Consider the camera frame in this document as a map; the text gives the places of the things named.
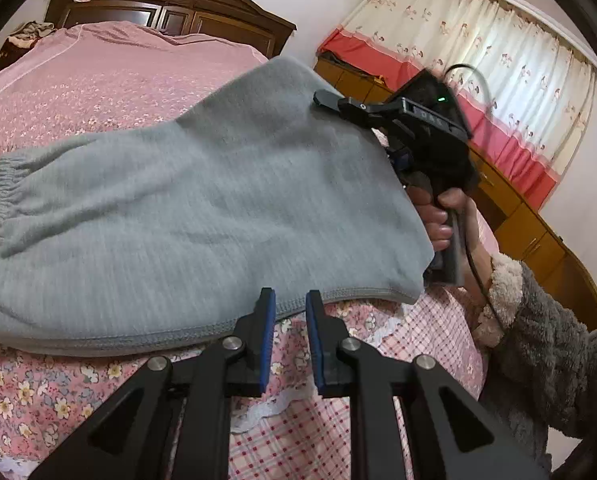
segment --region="floral bedsheet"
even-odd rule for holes
[[[261,62],[249,46],[203,35],[165,38],[131,23],[60,30],[0,73],[0,154],[171,120]],[[484,221],[481,234],[496,250]],[[376,300],[326,309],[386,355],[434,355],[477,396],[484,363],[465,323],[466,301],[460,290],[431,288],[414,306]],[[59,358],[0,346],[0,470],[26,478],[147,357]],[[230,478],[336,478],[349,468],[348,405],[320,399],[310,370],[304,316],[278,323],[267,392],[234,401]]]

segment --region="finger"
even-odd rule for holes
[[[449,240],[452,237],[452,228],[448,225],[425,224],[425,231],[427,231],[429,239],[432,242],[436,240]]]
[[[479,241],[479,229],[478,229],[478,214],[476,204],[471,198],[467,199],[465,205],[465,225],[467,229],[467,244],[469,250],[472,251],[476,248]]]
[[[434,248],[434,252],[438,253],[438,251],[444,251],[449,247],[449,240],[434,240],[431,246]]]
[[[407,186],[405,192],[409,195],[409,199],[414,205],[431,204],[431,195],[420,187]]]
[[[415,208],[424,224],[444,224],[447,221],[447,211],[432,204],[417,205]]]
[[[467,201],[467,195],[462,189],[453,187],[438,195],[438,203],[449,209],[456,209],[462,211]]]

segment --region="blue gripper pad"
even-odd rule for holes
[[[276,292],[270,291],[267,301],[265,330],[261,345],[261,392],[267,389],[270,382],[270,367],[272,365],[272,344],[274,343],[274,322],[276,320]]]
[[[307,293],[305,298],[305,318],[307,320],[307,337],[309,339],[309,351],[312,355],[312,373],[313,382],[316,384],[318,393],[323,395],[323,388],[325,386],[325,375],[323,374],[323,347],[319,338],[319,330],[316,321],[316,314],[313,310],[312,292]]]

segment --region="gray cloth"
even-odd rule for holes
[[[597,330],[554,301],[523,265],[523,299],[494,349],[480,403],[545,469],[549,426],[584,437],[597,420]]]
[[[0,343],[75,356],[232,330],[261,287],[277,317],[414,303],[433,251],[372,132],[312,103],[277,58],[175,121],[0,158]]]

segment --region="wooden headboard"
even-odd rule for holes
[[[126,20],[180,36],[201,32],[246,43],[267,57],[280,54],[296,25],[251,0],[50,0],[46,22],[58,28]]]

